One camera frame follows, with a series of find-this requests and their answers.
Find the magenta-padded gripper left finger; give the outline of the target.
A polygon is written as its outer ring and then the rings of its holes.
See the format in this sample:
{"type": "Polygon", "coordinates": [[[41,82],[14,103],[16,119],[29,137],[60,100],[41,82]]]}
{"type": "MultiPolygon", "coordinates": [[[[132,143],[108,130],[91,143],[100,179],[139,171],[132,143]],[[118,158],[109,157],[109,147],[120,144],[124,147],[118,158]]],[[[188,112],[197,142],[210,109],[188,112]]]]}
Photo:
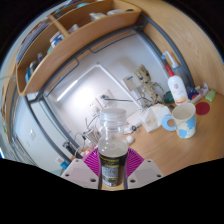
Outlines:
{"type": "Polygon", "coordinates": [[[74,159],[61,177],[84,188],[100,189],[102,178],[98,149],[82,159],[74,159]]]}

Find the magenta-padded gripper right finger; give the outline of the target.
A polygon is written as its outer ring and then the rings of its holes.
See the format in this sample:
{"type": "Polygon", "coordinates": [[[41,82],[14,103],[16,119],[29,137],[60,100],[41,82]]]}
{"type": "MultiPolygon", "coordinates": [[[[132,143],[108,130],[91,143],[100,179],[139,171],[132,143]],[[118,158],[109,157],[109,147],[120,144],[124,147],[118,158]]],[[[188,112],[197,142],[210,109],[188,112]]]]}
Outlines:
{"type": "Polygon", "coordinates": [[[163,177],[163,173],[151,159],[144,159],[129,148],[124,167],[123,186],[125,189],[143,187],[163,177]]]}

